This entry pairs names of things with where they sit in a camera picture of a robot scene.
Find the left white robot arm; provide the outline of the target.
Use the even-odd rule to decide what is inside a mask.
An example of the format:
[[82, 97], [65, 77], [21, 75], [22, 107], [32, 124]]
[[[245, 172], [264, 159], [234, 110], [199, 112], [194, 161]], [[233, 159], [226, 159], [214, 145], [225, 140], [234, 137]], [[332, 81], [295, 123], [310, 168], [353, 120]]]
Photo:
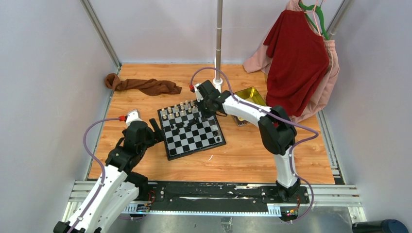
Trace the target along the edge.
[[121, 116], [127, 128], [105, 163], [98, 160], [101, 175], [83, 203], [67, 221], [55, 225], [55, 233], [105, 233], [133, 200], [148, 197], [148, 178], [133, 172], [146, 150], [164, 141], [156, 120]]

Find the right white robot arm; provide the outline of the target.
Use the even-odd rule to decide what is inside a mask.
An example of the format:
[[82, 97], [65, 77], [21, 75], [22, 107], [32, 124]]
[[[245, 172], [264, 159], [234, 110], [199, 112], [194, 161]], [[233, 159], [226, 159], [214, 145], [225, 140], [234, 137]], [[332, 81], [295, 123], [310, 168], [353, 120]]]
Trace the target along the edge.
[[275, 159], [278, 198], [286, 203], [296, 198], [301, 184], [295, 172], [292, 151], [297, 131], [285, 110], [280, 106], [271, 108], [246, 101], [228, 90], [220, 92], [209, 80], [190, 85], [190, 90], [195, 93], [197, 107], [203, 116], [227, 114], [258, 127], [265, 149]]

